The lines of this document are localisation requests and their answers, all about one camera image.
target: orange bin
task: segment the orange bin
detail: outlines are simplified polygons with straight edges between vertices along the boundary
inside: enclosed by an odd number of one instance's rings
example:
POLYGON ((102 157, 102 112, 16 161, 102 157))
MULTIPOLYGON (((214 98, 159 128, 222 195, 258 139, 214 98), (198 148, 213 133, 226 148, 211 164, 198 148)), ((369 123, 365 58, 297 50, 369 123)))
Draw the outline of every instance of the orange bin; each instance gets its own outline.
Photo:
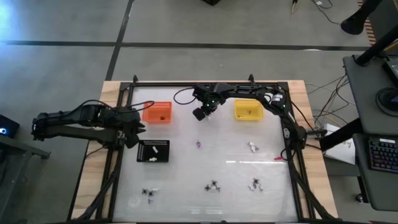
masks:
POLYGON ((172 102, 158 101, 143 111, 142 120, 148 123, 169 123, 172 120, 172 102))

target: table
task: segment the table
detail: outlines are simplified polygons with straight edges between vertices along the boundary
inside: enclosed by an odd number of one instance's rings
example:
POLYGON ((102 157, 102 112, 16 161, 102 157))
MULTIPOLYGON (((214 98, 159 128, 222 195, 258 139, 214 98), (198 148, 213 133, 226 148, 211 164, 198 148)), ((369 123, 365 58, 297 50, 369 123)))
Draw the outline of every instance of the table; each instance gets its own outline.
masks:
POLYGON ((41 159, 48 159, 50 153, 3 135, 0 135, 0 150, 7 151, 5 161, 7 171, 0 184, 0 222, 9 223, 14 222, 8 220, 9 217, 7 217, 7 212, 11 209, 9 204, 15 196, 15 189, 25 174, 30 158, 38 155, 41 159))
MULTIPOLYGON (((246 82, 246 81, 222 81, 222 82, 246 82)), ((307 91, 305 84, 301 80, 287 81, 289 83, 290 97, 292 101, 300 108, 310 124, 313 125, 311 107, 307 97, 307 91)), ((105 82, 103 85, 100 100, 111 105, 116 106, 119 87, 122 82, 110 81, 105 82)), ((304 128, 308 128, 308 125, 301 117, 300 113, 295 110, 295 118, 299 125, 304 128)), ((309 144, 318 146, 317 141, 309 139, 309 144)), ((86 153, 90 153, 101 146, 97 142, 90 142, 86 153)), ((116 161, 117 152, 113 152, 112 166, 116 161)), ((107 151, 102 150, 95 154, 92 154, 86 159, 83 164, 81 175, 77 183, 76 192, 72 201, 69 218, 79 217, 90 205, 96 194, 99 192, 104 172, 104 166, 106 162, 107 151)), ((320 203, 328 210, 328 212, 337 217, 337 211, 335 202, 333 200, 333 194, 331 192, 329 179, 327 176, 325 163, 321 151, 312 147, 306 147, 303 150, 303 157, 305 161, 305 167, 307 171, 308 181, 312 192, 315 194, 320 203)), ((105 197, 105 203, 103 207, 102 217, 108 214, 109 200, 111 189, 108 191, 105 197)), ((300 201, 303 208, 304 217, 308 217, 307 203, 304 194, 300 193, 300 201)))
MULTIPOLYGON (((358 65, 353 57, 345 57, 343 59, 359 118, 323 138, 320 141, 322 150, 330 149, 352 138, 354 134, 383 135, 386 138, 388 138, 387 136, 397 135, 397 118, 384 114, 375 102, 376 93, 380 89, 386 87, 394 88, 395 86, 382 67, 384 62, 384 59, 372 58, 369 64, 363 67, 358 65)), ((355 141, 356 155, 362 160, 362 163, 359 164, 359 173, 355 175, 358 178, 363 201, 368 202, 367 195, 372 195, 369 202, 376 210, 397 211, 398 208, 395 204, 384 203, 385 198, 389 198, 388 195, 395 195, 395 190, 385 189, 384 186, 391 185, 396 176, 369 169, 368 163, 365 162, 368 159, 366 155, 368 146, 362 141, 358 137, 355 141)))

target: yellow bin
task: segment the yellow bin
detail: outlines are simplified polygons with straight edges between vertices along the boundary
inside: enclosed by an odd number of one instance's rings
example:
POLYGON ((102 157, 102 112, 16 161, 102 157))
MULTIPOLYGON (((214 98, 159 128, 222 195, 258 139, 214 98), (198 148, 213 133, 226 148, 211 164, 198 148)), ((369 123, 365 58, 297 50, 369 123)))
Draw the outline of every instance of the yellow bin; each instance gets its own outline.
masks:
POLYGON ((259 121, 264 118, 263 107, 257 100, 235 100, 235 118, 238 121, 259 121))

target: paper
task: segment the paper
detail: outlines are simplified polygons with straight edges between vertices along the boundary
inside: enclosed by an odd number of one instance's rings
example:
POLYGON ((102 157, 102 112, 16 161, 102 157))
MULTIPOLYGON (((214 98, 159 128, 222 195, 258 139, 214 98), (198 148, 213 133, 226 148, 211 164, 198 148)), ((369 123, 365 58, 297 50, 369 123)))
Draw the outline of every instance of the paper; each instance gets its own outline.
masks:
MULTIPOLYGON (((339 130, 339 127, 331 124, 325 124, 323 128, 328 131, 328 133, 326 134, 327 136, 339 130)), ((327 150, 325 156, 355 165, 355 146, 353 139, 349 139, 327 150)))

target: keyboard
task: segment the keyboard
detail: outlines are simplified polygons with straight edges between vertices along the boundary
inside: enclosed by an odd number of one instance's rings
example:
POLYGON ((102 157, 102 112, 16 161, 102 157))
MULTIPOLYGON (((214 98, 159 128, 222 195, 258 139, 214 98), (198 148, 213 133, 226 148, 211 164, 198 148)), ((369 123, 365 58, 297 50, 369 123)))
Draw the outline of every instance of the keyboard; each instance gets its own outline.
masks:
POLYGON ((398 173, 398 148, 393 140, 369 139, 371 169, 398 173))

